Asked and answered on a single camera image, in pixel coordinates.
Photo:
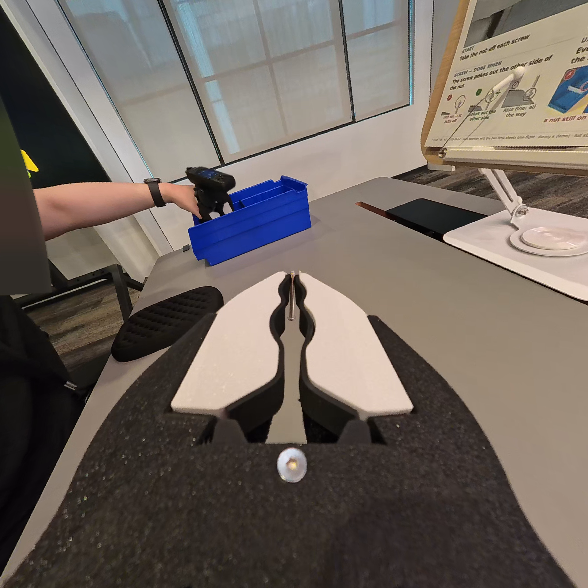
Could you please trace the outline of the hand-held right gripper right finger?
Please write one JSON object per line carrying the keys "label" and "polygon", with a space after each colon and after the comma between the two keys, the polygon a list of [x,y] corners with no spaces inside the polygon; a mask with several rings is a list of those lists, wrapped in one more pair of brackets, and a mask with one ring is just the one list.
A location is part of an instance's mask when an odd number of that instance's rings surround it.
{"label": "hand-held right gripper right finger", "polygon": [[413,403],[365,311],[307,273],[299,279],[314,326],[305,351],[310,384],[359,419],[410,413]]}

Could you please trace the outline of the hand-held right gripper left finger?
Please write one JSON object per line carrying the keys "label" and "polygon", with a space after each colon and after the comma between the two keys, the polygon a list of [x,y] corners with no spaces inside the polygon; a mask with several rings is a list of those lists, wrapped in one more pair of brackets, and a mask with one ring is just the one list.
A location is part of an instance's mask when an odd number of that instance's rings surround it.
{"label": "hand-held right gripper left finger", "polygon": [[176,413],[227,416],[229,407],[277,374],[279,345],[270,318],[282,301],[276,272],[217,313],[173,400]]}

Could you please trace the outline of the blue plastic bin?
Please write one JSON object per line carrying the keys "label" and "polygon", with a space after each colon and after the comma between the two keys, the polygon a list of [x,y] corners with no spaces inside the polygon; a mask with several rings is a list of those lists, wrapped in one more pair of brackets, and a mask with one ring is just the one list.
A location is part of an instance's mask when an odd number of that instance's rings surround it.
{"label": "blue plastic bin", "polygon": [[234,211],[187,230],[198,260],[227,261],[311,227],[307,184],[281,176],[232,193]]}

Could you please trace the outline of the person's left forearm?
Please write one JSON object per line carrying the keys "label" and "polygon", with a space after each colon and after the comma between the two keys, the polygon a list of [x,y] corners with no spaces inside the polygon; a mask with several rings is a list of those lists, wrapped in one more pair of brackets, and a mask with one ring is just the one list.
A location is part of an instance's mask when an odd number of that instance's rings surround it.
{"label": "person's left forearm", "polygon": [[45,241],[164,205],[147,183],[83,182],[34,189]]}

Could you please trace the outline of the grey desk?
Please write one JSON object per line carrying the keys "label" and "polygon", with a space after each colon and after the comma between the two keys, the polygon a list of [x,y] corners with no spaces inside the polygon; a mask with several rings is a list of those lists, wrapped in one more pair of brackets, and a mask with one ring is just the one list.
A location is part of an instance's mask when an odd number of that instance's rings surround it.
{"label": "grey desk", "polygon": [[155,264],[136,310],[200,285],[225,302],[307,272],[376,324],[416,414],[383,443],[201,443],[172,385],[197,349],[110,359],[12,556],[5,587],[587,587],[587,306],[362,209],[418,192],[378,178],[310,204],[313,226],[207,267]]}

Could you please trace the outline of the person's left hand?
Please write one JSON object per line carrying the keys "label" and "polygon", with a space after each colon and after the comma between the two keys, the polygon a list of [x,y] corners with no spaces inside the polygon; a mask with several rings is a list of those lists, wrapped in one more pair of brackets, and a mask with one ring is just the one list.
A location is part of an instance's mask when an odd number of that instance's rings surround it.
{"label": "person's left hand", "polygon": [[175,204],[180,209],[189,212],[199,220],[202,219],[194,187],[192,185],[161,183],[160,191],[167,204]]}

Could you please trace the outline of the frosted glass window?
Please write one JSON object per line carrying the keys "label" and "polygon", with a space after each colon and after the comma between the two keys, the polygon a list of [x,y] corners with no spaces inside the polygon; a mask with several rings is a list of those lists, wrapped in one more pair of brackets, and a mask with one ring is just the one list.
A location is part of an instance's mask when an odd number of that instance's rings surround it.
{"label": "frosted glass window", "polygon": [[412,101],[410,1],[58,1],[154,175]]}

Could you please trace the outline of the black tablet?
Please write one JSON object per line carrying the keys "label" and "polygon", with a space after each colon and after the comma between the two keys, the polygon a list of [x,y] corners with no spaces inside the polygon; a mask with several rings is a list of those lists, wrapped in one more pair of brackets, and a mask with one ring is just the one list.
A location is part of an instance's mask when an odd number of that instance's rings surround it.
{"label": "black tablet", "polygon": [[424,198],[395,206],[385,212],[396,223],[439,241],[443,240],[446,233],[486,217],[478,212]]}

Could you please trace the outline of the white document stand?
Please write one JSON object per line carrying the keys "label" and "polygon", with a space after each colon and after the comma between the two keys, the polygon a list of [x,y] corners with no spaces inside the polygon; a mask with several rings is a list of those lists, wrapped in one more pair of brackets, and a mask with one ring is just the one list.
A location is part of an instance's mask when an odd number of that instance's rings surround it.
{"label": "white document stand", "polygon": [[505,211],[447,232],[443,240],[520,276],[587,302],[587,219],[530,208],[502,170],[480,168]]}

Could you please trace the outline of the person's black shirt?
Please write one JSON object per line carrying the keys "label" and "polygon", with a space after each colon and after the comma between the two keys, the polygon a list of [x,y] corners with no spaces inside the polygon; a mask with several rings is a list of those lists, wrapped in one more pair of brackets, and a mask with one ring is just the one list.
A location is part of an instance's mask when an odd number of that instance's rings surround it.
{"label": "person's black shirt", "polygon": [[1,296],[1,566],[84,408],[48,335]]}

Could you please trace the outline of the wooden board with instruction sheet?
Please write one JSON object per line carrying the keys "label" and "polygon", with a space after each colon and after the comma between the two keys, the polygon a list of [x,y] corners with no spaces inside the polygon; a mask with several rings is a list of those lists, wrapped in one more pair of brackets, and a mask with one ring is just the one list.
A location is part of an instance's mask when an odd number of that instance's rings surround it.
{"label": "wooden board with instruction sheet", "polygon": [[421,144],[430,164],[587,176],[587,1],[460,1]]}

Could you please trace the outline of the black desk frame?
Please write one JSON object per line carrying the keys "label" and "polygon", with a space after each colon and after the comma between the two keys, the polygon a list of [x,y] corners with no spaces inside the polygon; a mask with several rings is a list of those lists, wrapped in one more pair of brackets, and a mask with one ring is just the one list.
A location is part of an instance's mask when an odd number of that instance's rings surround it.
{"label": "black desk frame", "polygon": [[55,264],[49,261],[49,273],[51,290],[48,293],[32,293],[15,298],[13,301],[22,309],[33,309],[70,298],[83,290],[99,287],[103,283],[112,283],[121,310],[122,320],[126,322],[133,311],[129,289],[141,292],[144,287],[142,282],[131,278],[117,263],[67,279]]}

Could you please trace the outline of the black wall screen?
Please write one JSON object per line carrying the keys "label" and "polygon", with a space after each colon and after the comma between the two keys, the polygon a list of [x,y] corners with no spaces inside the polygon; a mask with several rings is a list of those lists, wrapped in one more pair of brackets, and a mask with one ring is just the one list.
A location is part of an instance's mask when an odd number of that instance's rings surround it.
{"label": "black wall screen", "polygon": [[1,10],[1,98],[21,150],[38,168],[34,189],[110,182],[70,114]]}

